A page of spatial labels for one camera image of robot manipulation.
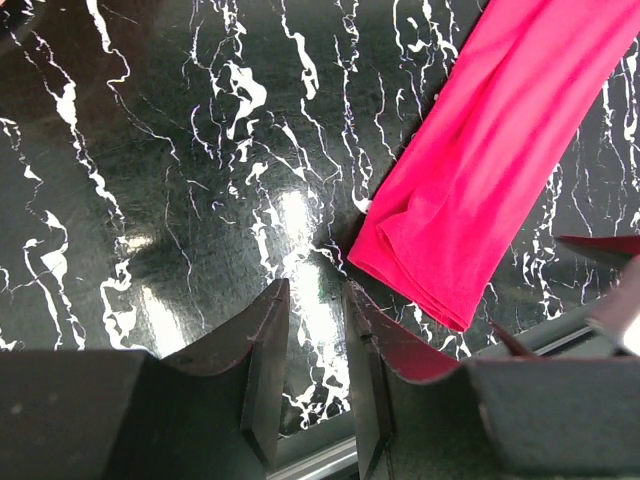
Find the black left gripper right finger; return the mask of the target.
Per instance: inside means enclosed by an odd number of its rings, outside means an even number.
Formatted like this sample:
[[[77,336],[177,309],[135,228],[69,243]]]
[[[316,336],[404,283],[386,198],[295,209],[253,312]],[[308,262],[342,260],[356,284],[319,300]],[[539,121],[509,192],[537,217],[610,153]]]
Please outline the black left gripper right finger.
[[[639,361],[457,361],[343,290],[364,479],[635,479]]]

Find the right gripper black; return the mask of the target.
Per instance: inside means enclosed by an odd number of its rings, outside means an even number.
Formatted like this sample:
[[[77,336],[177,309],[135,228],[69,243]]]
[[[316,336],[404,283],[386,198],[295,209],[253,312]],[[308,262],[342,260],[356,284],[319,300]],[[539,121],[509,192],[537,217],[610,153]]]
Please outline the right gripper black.
[[[587,316],[588,325],[618,348],[639,355],[639,236],[579,237],[556,240],[574,253],[613,269],[621,269],[619,283],[600,298]],[[512,357],[535,353],[493,320],[488,324]]]

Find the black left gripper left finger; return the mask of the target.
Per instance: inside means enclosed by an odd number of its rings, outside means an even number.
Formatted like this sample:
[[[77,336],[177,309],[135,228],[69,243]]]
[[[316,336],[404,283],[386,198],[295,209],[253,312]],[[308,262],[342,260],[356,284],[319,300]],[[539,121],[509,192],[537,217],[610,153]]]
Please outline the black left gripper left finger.
[[[185,348],[1,356],[5,479],[263,479],[276,463],[290,285]]]

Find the red t shirt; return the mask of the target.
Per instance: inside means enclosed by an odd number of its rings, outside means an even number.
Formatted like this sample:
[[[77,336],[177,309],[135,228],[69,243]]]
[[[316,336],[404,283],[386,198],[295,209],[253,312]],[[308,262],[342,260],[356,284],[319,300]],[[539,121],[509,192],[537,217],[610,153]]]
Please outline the red t shirt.
[[[484,290],[616,64],[635,1],[491,1],[349,261],[444,326]]]

